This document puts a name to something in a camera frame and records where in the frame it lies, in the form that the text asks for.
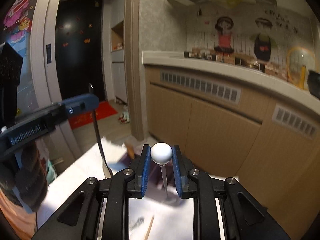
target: silver screw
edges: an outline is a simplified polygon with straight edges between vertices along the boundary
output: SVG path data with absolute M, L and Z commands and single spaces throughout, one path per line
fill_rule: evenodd
M 190 173 L 191 173 L 192 175 L 199 175 L 200 171 L 199 171 L 198 169 L 191 169 L 191 170 L 190 170 Z
M 234 184 L 236 184 L 237 180 L 235 178 L 229 177 L 229 178 L 227 178 L 227 182 L 230 185 L 234 185 Z
M 124 173 L 125 175 L 131 175 L 131 174 L 133 173 L 133 170 L 131 170 L 131 169 L 124 169 L 124 170 L 123 170 L 123 173 Z
M 85 182 L 88 184 L 94 184 L 94 183 L 96 183 L 96 181 L 97 181 L 96 178 L 91 177 L 91 178 L 87 178 L 87 180 Z

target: yellow bottle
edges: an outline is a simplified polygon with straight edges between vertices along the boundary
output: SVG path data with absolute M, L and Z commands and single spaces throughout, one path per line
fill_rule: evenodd
M 306 77 L 306 65 L 303 64 L 301 67 L 300 80 L 299 80 L 299 84 L 298 84 L 298 87 L 301 89 L 304 89 L 305 77 Z

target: air vent grille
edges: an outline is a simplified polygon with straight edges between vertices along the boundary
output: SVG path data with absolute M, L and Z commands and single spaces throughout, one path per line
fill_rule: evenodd
M 169 72 L 161 72 L 160 80 L 162 82 L 169 82 L 193 90 L 198 90 L 202 93 L 210 94 L 213 97 L 219 97 L 235 104 L 238 104 L 240 101 L 241 89 L 230 87 L 226 84 Z
M 313 138 L 318 130 L 316 124 L 305 120 L 299 114 L 278 104 L 276 105 L 272 120 L 308 138 Z

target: blue gripper pad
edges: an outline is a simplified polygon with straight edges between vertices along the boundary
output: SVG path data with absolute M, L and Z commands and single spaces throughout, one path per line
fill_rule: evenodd
M 174 181 L 176 183 L 176 189 L 178 196 L 182 196 L 182 185 L 181 185 L 181 174 L 179 170 L 179 163 L 177 159 L 176 150 L 172 147 L 172 165 L 173 165 L 173 174 L 174 174 Z
M 147 185 L 148 185 L 148 177 L 149 177 L 149 170 L 150 170 L 150 161 L 151 161 L 151 154 L 150 154 L 151 148 L 148 146 L 147 150 L 147 156 L 144 162 L 144 168 L 142 173 L 142 183 L 141 183 L 141 196 L 144 197 L 144 194 L 147 191 Z

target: cartoon boy drawing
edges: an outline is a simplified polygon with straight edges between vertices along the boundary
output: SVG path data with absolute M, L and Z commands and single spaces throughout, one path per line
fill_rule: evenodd
M 218 32 L 218 46 L 214 47 L 216 52 L 231 54 L 234 49 L 231 48 L 231 29 L 233 28 L 233 20 L 224 16 L 217 20 L 215 28 Z
M 255 22 L 260 29 L 260 33 L 250 37 L 250 40 L 254 42 L 254 54 L 257 59 L 269 61 L 271 48 L 277 48 L 276 41 L 269 36 L 272 29 L 272 22 L 264 18 L 258 18 Z

